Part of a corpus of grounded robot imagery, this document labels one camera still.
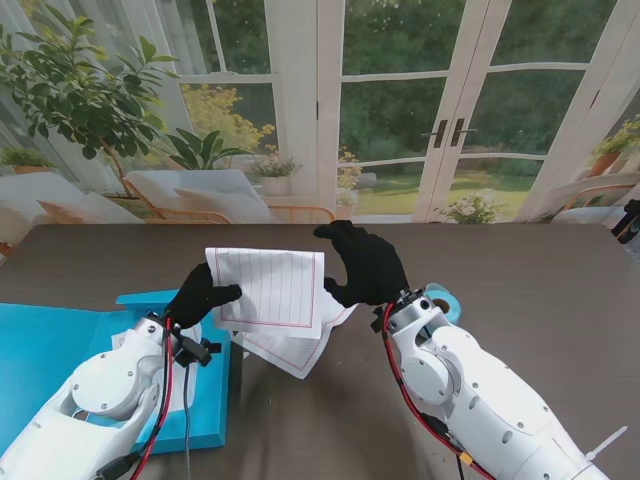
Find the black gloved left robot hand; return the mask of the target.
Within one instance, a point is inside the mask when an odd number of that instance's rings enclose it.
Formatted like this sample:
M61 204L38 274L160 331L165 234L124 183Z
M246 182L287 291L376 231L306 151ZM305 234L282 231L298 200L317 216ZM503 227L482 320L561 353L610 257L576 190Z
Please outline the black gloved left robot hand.
M198 324L214 308L240 299L239 285L215 286L207 263L196 266L187 276L176 296L167 305L164 318L171 325L188 329Z

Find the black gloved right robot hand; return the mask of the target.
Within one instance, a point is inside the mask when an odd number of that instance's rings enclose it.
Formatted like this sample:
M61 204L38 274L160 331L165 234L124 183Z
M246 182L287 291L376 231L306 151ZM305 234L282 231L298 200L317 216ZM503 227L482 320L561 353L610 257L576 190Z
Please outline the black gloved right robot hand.
M393 303L410 291L394 246L382 237L348 220L320 225L314 236L329 240L344 264L344 285L331 277L324 279L325 290L343 307Z

